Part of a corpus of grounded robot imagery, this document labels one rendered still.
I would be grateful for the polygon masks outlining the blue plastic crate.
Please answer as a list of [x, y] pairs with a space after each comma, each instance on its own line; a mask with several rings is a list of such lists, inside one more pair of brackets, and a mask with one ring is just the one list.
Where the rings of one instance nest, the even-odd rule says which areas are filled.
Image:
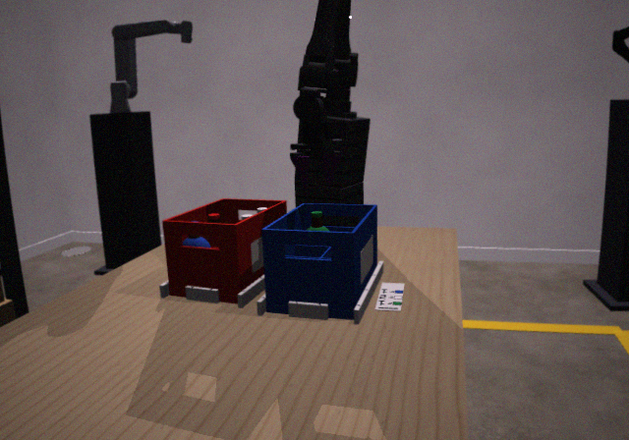
[[[312, 212], [359, 216], [357, 227], [306, 231]], [[288, 302], [328, 304], [328, 318], [354, 320], [377, 266], [377, 205], [302, 203], [261, 229], [266, 312], [288, 314]]]

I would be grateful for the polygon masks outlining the white paper pick list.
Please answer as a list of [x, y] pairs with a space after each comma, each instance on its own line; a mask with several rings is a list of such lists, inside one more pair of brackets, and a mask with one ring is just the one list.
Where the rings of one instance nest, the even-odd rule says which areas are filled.
[[401, 311], [404, 285], [382, 283], [375, 310]]

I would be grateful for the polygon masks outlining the blue bottle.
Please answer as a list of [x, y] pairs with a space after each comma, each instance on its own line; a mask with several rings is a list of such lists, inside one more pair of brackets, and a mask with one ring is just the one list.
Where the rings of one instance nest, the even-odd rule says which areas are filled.
[[191, 246], [197, 248], [211, 248], [209, 242], [200, 236], [190, 236], [183, 240], [183, 246]]

